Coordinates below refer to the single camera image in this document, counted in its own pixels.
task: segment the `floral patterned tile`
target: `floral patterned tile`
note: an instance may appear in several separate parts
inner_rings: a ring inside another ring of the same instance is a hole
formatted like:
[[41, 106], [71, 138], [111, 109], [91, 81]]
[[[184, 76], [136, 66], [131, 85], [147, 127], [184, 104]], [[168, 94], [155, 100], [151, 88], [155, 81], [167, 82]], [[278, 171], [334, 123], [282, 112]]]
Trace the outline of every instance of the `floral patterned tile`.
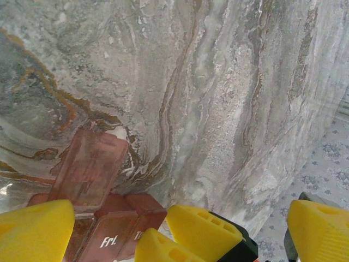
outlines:
[[335, 118], [329, 132], [281, 196], [255, 241], [260, 261], [287, 262], [284, 236], [290, 203], [309, 192], [349, 209], [349, 120]]

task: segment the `yellow triangular piece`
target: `yellow triangular piece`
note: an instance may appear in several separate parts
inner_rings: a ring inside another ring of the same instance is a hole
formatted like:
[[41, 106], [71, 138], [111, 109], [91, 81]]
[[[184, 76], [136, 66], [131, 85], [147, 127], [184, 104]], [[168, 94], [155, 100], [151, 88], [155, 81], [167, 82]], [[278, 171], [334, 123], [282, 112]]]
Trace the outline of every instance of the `yellow triangular piece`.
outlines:
[[149, 228], [139, 240], [135, 262], [205, 262], [185, 247]]
[[166, 216], [174, 240], [206, 262], [216, 262], [243, 239], [232, 224], [199, 207], [174, 205]]
[[74, 221], [69, 200], [0, 214], [0, 261], [61, 262]]
[[302, 262], [349, 261], [349, 211], [295, 200], [287, 224]]

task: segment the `black plastic part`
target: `black plastic part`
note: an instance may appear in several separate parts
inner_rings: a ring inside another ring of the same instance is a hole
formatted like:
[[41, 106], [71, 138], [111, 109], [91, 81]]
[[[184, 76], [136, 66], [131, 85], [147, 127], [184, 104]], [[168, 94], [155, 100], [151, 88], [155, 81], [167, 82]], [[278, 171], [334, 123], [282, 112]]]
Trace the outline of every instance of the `black plastic part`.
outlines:
[[217, 262], [253, 262], [258, 258], [258, 245], [253, 239], [249, 237], [249, 233], [246, 229], [240, 225], [229, 221], [228, 219], [221, 217], [220, 215], [210, 212], [214, 216], [232, 224], [236, 227], [243, 235], [246, 241], [242, 240], [239, 244], [234, 246], [230, 251], [228, 251], [222, 258]]

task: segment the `marble wall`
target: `marble wall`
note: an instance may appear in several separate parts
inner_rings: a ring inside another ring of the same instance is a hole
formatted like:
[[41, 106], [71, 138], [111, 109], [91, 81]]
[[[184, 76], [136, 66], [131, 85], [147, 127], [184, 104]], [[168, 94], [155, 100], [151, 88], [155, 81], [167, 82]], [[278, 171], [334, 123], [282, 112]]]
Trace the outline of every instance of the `marble wall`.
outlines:
[[[203, 206], [254, 235], [348, 86], [347, 11], [347, 0], [0, 0], [2, 187], [24, 203], [49, 190], [78, 127], [123, 129], [115, 192]], [[20, 205], [4, 195], [4, 209]]]

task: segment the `yellow plastic object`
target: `yellow plastic object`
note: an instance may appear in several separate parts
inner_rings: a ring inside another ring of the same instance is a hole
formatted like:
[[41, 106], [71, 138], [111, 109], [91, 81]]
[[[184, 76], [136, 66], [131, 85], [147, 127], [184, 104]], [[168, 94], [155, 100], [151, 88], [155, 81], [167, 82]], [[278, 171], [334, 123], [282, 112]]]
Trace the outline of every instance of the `yellow plastic object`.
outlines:
[[69, 200], [0, 214], [0, 261], [61, 262], [74, 221]]
[[295, 200], [287, 224], [302, 262], [349, 261], [349, 211]]
[[205, 262], [186, 248], [149, 228], [139, 240], [135, 262]]
[[176, 243], [206, 262], [216, 262], [243, 239], [232, 224], [198, 207], [174, 205], [166, 221]]

